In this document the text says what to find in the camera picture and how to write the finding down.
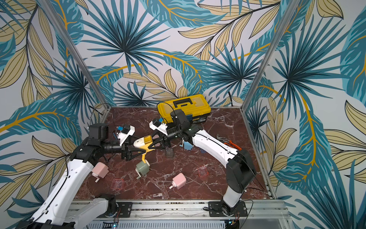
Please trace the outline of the yellow transparent tray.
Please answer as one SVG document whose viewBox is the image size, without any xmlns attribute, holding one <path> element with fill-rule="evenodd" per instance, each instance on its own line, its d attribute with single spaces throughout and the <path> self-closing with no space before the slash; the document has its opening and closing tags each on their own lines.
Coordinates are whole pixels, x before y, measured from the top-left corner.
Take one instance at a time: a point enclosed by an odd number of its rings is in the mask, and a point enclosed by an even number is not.
<svg viewBox="0 0 366 229">
<path fill-rule="evenodd" d="M 152 139 L 151 135 L 148 135 L 148 136 L 144 137 L 144 144 L 145 145 L 151 144 L 152 142 L 153 142 L 153 139 Z"/>
</svg>

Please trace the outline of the yellow pencil sharpener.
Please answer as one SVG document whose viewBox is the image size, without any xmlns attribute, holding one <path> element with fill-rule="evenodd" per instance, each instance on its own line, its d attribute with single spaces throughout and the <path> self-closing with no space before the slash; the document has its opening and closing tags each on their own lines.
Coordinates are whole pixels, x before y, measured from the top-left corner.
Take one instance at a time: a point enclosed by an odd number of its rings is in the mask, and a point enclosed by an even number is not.
<svg viewBox="0 0 366 229">
<path fill-rule="evenodd" d="M 134 141 L 133 146 L 136 148 L 141 148 L 143 150 L 145 150 L 145 153 L 142 154 L 142 160 L 145 160 L 146 154 L 150 151 L 152 151 L 152 149 L 149 148 L 149 146 L 151 144 L 145 145 L 144 144 L 144 137 L 139 138 L 137 140 Z"/>
</svg>

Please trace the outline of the pink pencil sharpener front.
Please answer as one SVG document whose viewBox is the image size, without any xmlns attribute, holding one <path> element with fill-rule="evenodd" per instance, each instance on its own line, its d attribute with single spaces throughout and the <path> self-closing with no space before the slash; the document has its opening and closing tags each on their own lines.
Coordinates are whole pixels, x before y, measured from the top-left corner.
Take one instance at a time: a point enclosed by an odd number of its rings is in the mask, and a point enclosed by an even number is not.
<svg viewBox="0 0 366 229">
<path fill-rule="evenodd" d="M 169 189 L 177 188 L 181 189 L 186 184 L 186 177 L 183 173 L 179 173 L 172 180 L 172 184 Z"/>
</svg>

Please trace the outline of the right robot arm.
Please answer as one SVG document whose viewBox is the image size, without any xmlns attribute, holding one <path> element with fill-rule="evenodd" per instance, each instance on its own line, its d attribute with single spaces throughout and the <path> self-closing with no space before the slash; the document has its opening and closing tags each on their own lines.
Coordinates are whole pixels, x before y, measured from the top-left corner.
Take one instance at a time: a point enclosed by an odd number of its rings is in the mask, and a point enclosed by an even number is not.
<svg viewBox="0 0 366 229">
<path fill-rule="evenodd" d="M 226 181 L 228 187 L 220 206 L 216 212 L 232 216 L 238 212 L 237 207 L 248 185 L 256 178 L 256 170 L 248 151 L 225 145 L 207 133 L 200 125 L 192 124 L 181 109 L 171 113 L 172 122 L 166 124 L 162 118 L 156 118 L 149 123 L 154 134 L 161 134 L 149 146 L 160 144 L 162 147 L 169 144 L 172 139 L 180 138 L 192 146 L 198 147 L 226 168 Z"/>
</svg>

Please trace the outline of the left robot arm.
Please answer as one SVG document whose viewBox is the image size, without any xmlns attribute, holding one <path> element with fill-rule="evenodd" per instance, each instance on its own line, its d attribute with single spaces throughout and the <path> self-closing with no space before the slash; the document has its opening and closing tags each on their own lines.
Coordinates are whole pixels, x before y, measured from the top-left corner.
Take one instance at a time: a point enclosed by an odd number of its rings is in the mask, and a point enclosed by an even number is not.
<svg viewBox="0 0 366 229">
<path fill-rule="evenodd" d="M 108 125 L 94 124 L 89 127 L 88 137 L 73 151 L 66 170 L 48 198 L 30 219 L 19 221 L 17 229 L 83 229 L 99 216 L 117 220 L 122 207 L 114 195 L 102 194 L 89 204 L 68 215 L 72 201 L 90 173 L 100 179 L 108 172 L 99 159 L 105 154 L 121 154 L 126 159 L 127 147 L 135 128 L 130 125 L 117 128 L 117 141 L 108 142 Z"/>
</svg>

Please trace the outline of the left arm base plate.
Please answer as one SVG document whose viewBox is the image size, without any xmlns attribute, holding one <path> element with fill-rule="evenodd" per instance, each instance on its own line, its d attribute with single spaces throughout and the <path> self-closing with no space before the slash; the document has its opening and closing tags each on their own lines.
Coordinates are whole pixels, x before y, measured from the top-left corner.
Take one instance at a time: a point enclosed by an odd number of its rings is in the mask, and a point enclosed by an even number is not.
<svg viewBox="0 0 366 229">
<path fill-rule="evenodd" d="M 130 218 L 132 210 L 131 202 L 108 203 L 107 211 L 101 215 L 105 218 Z"/>
</svg>

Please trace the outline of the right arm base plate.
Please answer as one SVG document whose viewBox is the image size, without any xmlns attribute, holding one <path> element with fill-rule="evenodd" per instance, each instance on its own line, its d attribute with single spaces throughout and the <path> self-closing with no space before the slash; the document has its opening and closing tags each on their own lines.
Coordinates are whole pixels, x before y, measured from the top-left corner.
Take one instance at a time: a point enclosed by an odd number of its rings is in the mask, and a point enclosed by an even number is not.
<svg viewBox="0 0 366 229">
<path fill-rule="evenodd" d="M 208 212 L 210 217 L 246 217 L 249 208 L 243 201 L 239 201 L 234 207 L 229 207 L 223 201 L 209 201 Z"/>
</svg>

